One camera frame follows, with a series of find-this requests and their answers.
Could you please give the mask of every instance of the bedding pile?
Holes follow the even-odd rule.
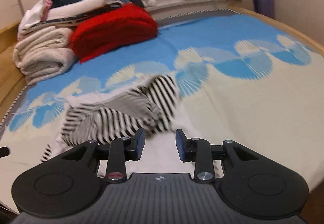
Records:
[[[143,6],[141,0],[133,1]],[[83,42],[85,38],[90,38],[86,42],[89,46],[86,50],[87,60],[89,60],[111,49],[141,42],[157,35],[154,20],[135,5],[132,7],[133,15],[135,13],[139,15],[137,21],[134,18],[132,22],[127,23],[127,27],[132,25],[129,31],[123,35],[116,35],[116,29],[124,31],[122,25],[124,22],[116,22],[116,17],[125,17],[122,13],[129,11],[129,9],[119,13],[115,11],[123,5],[120,0],[40,0],[25,13],[18,27],[18,43],[13,52],[13,61],[22,74],[26,75],[27,85],[33,85],[68,71],[77,61],[77,56],[81,57],[81,62],[84,62],[85,60],[82,60],[85,57],[84,53],[75,52],[84,51],[84,46],[80,45],[79,41]],[[144,16],[146,21],[149,21],[153,27],[143,27],[144,13],[146,13]],[[93,28],[93,22],[100,22],[99,25],[97,24],[99,28],[100,25],[105,25],[105,30],[97,32],[91,30],[85,33],[85,29]],[[80,30],[77,28],[77,33],[87,34],[87,36],[74,35],[72,50],[70,40],[75,27],[81,23],[82,27]]]

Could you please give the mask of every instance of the blue and white bedsheet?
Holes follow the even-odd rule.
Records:
[[[164,27],[153,40],[76,64],[68,73],[37,84],[28,91],[9,130],[18,130],[29,119],[33,127],[42,128],[59,116],[65,96],[109,92],[143,74],[176,72],[183,97],[201,88],[209,76],[208,64],[229,77],[263,79],[273,71],[268,54],[292,65],[311,63],[307,47],[248,16],[204,18]]]
[[[65,96],[108,93],[165,73],[175,75],[193,125],[211,143],[233,139],[297,171],[310,188],[323,178],[324,58],[245,15],[166,26],[155,39],[38,83],[4,133],[1,144],[12,153],[0,167],[17,167],[13,181],[40,161],[59,130]]]

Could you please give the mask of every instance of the window sill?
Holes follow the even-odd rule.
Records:
[[[165,8],[172,8],[174,6],[184,6],[184,5],[191,5],[191,4],[199,4],[199,3],[208,3],[208,2],[226,2],[226,0],[166,0],[158,2],[157,6],[149,6],[146,9],[148,12],[153,12],[160,9]]]

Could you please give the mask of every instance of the folded red blanket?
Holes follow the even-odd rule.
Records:
[[[150,14],[130,3],[82,22],[73,33],[70,46],[82,63],[157,34],[158,25]]]

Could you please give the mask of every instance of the stack of folded clothes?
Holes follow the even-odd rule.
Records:
[[[130,0],[143,7],[141,0]],[[76,26],[123,6],[120,0],[40,0],[18,27],[13,61],[28,85],[69,70],[77,57],[69,46]]]
[[[81,23],[71,37],[71,49],[80,62],[121,46],[156,37],[158,26],[145,9],[126,4]]]

